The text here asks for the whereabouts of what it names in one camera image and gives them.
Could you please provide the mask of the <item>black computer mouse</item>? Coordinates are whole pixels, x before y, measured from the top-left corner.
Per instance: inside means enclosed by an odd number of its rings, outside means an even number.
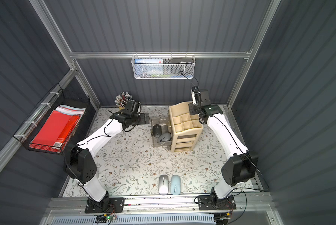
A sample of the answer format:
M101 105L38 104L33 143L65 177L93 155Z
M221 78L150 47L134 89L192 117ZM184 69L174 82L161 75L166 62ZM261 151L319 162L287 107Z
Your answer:
M155 138L158 138L162 134L162 129L160 124L155 124L152 127L152 134Z

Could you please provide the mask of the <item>drawer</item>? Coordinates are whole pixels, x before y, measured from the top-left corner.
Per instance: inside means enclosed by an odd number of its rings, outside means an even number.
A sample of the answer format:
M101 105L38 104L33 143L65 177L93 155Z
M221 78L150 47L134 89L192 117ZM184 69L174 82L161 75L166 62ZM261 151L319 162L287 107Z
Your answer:
M151 118L151 135L155 148L172 145L172 131L168 116Z

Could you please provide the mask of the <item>beige drawer organizer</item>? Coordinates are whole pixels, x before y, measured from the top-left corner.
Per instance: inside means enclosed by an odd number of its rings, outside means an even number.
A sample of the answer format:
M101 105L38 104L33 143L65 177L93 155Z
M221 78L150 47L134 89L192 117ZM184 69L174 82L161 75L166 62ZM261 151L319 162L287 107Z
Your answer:
M182 102L169 107L171 152L192 151L203 131L199 116L190 114L189 104Z

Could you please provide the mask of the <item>light blue computer mouse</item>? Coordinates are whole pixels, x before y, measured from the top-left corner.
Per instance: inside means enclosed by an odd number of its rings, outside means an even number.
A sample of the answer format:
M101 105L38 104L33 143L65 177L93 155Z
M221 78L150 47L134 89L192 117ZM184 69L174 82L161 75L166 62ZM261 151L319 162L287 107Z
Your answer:
M178 175L173 175L171 178L171 194L180 195L181 193L181 178Z

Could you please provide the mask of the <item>dark grey computer mouse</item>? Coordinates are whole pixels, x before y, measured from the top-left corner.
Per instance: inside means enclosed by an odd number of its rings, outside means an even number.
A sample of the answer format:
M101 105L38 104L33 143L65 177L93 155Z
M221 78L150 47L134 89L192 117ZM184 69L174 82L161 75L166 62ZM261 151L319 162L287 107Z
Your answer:
M162 135L160 135L158 138L157 138L157 142L159 143L162 143L162 142L168 142L171 140L171 134L169 132L166 132Z

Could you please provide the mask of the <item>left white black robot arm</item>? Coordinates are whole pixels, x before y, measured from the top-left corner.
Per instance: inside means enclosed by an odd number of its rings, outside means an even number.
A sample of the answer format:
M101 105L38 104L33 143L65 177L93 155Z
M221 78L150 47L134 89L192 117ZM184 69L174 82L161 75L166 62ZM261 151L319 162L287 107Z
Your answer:
M148 113L138 113L125 108L112 114L96 132L64 153L65 172L83 188L89 200L102 203L109 199L109 193L99 182L94 161L99 150L114 136L129 131L128 128L148 123Z

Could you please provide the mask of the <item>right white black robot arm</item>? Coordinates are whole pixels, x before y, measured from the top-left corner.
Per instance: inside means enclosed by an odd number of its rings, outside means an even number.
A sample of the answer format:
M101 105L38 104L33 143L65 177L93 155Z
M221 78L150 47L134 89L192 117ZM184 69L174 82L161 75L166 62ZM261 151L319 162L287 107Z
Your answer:
M198 115L199 122L210 127L226 153L227 162L221 168L222 179L213 188L215 198L224 199L237 189L238 184L255 176L258 155L239 140L218 105L198 107L197 103L189 103L189 112Z

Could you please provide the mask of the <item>bundle of pens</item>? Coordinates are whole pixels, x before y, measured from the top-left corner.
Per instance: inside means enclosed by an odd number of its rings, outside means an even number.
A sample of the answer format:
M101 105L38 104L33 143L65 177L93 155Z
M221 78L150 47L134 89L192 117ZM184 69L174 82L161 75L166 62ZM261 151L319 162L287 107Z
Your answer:
M128 92L121 92L121 94L116 96L115 103L117 106L126 105L128 100L132 100L132 95Z

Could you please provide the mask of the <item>blue box in basket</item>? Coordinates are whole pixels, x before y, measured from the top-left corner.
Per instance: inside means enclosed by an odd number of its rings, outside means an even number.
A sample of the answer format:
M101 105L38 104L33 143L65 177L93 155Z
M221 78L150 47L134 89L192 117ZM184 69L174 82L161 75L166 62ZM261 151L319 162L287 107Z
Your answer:
M136 77L163 75L163 59L134 59L133 69Z

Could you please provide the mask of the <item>black device in basket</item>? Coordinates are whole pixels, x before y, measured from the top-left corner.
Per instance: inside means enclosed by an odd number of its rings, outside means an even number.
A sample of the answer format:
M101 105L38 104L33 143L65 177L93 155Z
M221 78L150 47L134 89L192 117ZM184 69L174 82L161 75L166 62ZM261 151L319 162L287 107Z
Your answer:
M172 58L172 64L194 64L195 60L193 58Z

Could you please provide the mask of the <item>red folder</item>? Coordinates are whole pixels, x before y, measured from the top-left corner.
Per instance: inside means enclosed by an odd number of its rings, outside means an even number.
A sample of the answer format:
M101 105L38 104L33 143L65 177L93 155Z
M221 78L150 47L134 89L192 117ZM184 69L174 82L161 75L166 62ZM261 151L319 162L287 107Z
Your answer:
M80 117L78 114L68 115L54 110L29 146L43 151L61 152Z

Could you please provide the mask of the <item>small green circuit board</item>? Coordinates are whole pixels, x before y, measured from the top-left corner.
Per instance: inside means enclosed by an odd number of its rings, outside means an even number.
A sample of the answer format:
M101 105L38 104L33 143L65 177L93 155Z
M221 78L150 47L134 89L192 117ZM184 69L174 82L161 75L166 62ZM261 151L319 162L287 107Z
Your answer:
M96 217L95 223L96 224L108 223L109 225L115 220L116 220L116 215L102 214Z

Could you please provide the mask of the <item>white ventilation grille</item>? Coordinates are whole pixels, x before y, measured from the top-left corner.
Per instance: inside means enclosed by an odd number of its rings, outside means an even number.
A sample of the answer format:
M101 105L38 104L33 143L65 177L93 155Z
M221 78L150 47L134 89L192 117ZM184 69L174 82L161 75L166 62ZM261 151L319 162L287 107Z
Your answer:
M131 214L114 220L98 221L96 216L54 217L52 225L215 225L213 214Z

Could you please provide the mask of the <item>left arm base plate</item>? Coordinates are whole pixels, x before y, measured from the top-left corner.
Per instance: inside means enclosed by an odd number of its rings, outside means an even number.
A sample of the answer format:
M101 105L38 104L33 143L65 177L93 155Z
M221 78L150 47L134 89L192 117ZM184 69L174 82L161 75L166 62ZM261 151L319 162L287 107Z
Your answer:
M105 197L103 200L100 202L96 202L92 198L88 197L87 203L86 203L86 208L85 208L85 213L90 214L90 213L121 213L123 212L125 204L125 199L122 197Z

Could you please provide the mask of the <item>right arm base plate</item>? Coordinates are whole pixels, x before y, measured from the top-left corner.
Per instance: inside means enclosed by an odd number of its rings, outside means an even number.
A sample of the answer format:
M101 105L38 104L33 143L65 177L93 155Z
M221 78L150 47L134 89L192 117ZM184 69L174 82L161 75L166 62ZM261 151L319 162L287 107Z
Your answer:
M233 195L230 195L223 199L218 199L213 195L200 195L195 197L194 203L198 205L201 211L209 211L209 210L233 211L236 209L236 204Z

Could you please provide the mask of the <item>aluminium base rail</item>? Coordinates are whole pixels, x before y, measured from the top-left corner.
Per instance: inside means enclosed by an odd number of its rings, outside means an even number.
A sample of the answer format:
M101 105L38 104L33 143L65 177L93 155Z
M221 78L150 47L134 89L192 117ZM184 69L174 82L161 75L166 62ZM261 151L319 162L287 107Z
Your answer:
M234 212L274 211L277 209L273 198L268 192L247 192L235 195L236 209ZM199 211L197 194L183 195L147 195L123 196L125 199L123 211L117 216L133 214L168 214L195 213ZM48 216L85 216L86 197L52 198L44 215Z

